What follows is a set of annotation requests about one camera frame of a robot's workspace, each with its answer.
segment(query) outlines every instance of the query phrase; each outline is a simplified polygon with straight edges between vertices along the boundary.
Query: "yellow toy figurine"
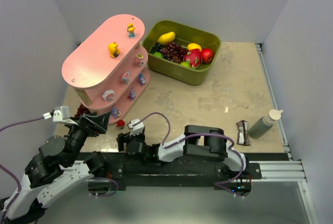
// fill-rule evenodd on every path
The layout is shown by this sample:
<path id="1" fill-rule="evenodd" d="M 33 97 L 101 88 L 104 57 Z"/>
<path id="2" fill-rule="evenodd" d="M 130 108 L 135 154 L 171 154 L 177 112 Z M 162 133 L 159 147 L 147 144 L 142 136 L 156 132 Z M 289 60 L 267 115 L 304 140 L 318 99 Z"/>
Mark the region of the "yellow toy figurine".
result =
<path id="1" fill-rule="evenodd" d="M 129 25 L 127 25 L 127 32 L 129 33 L 129 37 L 130 38 L 135 37 L 134 30 L 135 30 L 135 28 L 133 27 L 132 23 L 130 23 Z"/>
<path id="2" fill-rule="evenodd" d="M 108 49 L 112 58 L 119 56 L 120 50 L 118 49 L 117 43 L 110 43 Z"/>

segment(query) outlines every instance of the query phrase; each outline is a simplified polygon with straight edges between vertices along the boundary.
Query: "red apple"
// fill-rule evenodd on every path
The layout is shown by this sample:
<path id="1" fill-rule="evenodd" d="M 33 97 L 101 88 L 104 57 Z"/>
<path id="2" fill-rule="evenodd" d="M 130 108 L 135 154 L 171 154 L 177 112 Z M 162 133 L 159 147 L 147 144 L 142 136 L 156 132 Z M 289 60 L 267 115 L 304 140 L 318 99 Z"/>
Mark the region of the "red apple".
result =
<path id="1" fill-rule="evenodd" d="M 204 48 L 201 51 L 201 58 L 205 64 L 208 64 L 213 60 L 214 52 L 210 48 Z"/>
<path id="2" fill-rule="evenodd" d="M 200 50 L 195 48 L 187 52 L 187 55 L 184 56 L 184 61 L 189 63 L 191 68 L 196 69 L 201 63 L 201 54 Z"/>

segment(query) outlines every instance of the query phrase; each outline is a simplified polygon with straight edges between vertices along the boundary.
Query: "green lime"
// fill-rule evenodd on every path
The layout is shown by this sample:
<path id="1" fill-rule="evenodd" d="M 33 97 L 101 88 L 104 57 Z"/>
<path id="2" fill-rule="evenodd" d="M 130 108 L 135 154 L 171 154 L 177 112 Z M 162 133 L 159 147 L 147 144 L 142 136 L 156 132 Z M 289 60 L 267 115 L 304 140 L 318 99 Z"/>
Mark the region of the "green lime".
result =
<path id="1" fill-rule="evenodd" d="M 184 67 L 187 67 L 187 68 L 191 67 L 191 65 L 186 61 L 182 62 L 181 65 L 184 66 Z"/>
<path id="2" fill-rule="evenodd" d="M 159 53 L 159 52 L 154 52 L 153 55 L 157 56 L 159 58 L 164 58 L 163 55 L 161 53 Z"/>

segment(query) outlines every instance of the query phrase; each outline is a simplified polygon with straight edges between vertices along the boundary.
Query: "table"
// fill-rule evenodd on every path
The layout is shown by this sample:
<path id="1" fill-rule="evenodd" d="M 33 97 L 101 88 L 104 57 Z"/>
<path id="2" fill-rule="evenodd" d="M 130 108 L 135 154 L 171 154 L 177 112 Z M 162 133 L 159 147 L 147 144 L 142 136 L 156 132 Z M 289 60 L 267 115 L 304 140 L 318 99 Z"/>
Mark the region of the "table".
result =
<path id="1" fill-rule="evenodd" d="M 171 122 L 168 140 L 178 137 L 186 125 L 203 125 L 223 129 L 236 142 L 236 122 L 246 120 L 252 126 L 274 107 L 254 43 L 223 42 L 216 58 L 206 80 L 199 86 L 151 71 L 150 84 L 123 118 L 125 123 L 157 111 Z M 68 87 L 63 105 L 70 106 L 71 115 L 76 113 L 80 100 L 72 87 Z M 160 143 L 168 130 L 166 121 L 156 115 L 144 123 L 146 143 Z M 128 131 L 127 127 L 120 130 L 110 125 L 107 134 L 88 138 L 81 151 L 117 152 L 117 135 Z M 55 134 L 66 133 L 66 127 L 57 126 Z M 284 152 L 277 124 L 250 142 L 251 146 L 236 145 L 235 148 L 243 153 Z"/>

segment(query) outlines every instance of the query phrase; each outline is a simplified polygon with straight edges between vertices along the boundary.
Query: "metal frame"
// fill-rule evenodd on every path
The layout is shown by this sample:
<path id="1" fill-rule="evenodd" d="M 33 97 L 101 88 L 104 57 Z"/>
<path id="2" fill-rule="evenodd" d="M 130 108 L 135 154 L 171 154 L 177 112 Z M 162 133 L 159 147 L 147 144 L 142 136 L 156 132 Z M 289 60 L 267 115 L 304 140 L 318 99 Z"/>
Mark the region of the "metal frame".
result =
<path id="1" fill-rule="evenodd" d="M 270 92 L 271 100 L 274 108 L 277 109 L 277 103 L 275 100 L 273 88 L 271 85 L 270 77 L 266 69 L 266 64 L 264 56 L 261 50 L 261 44 L 255 45 L 257 48 L 258 56 L 260 59 L 261 67 L 266 79 L 268 91 Z M 285 130 L 282 125 L 282 121 L 278 121 L 278 126 L 280 130 L 281 139 L 283 142 L 285 153 L 288 153 L 289 161 L 254 161 L 260 164 L 262 170 L 263 179 L 253 180 L 253 181 L 294 181 L 298 182 L 298 187 L 302 196 L 303 204 L 305 207 L 306 214 L 309 219 L 310 224 L 318 224 L 317 214 L 309 194 L 308 183 L 306 180 L 306 175 L 303 169 L 302 161 L 294 161 L 292 159 L 292 154 L 290 147 L 286 138 Z"/>

